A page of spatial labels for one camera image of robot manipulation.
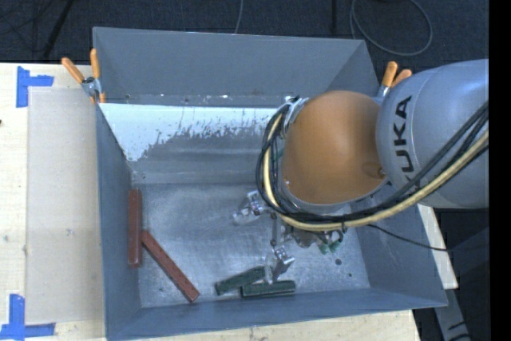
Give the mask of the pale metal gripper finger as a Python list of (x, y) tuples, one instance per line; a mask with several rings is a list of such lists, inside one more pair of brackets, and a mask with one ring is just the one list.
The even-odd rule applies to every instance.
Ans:
[(257, 220), (264, 210), (263, 200), (258, 191), (249, 192), (232, 214), (234, 224), (248, 224)]
[(295, 257), (287, 251), (284, 245), (273, 248), (266, 255), (264, 261), (265, 281), (273, 284), (294, 262)]

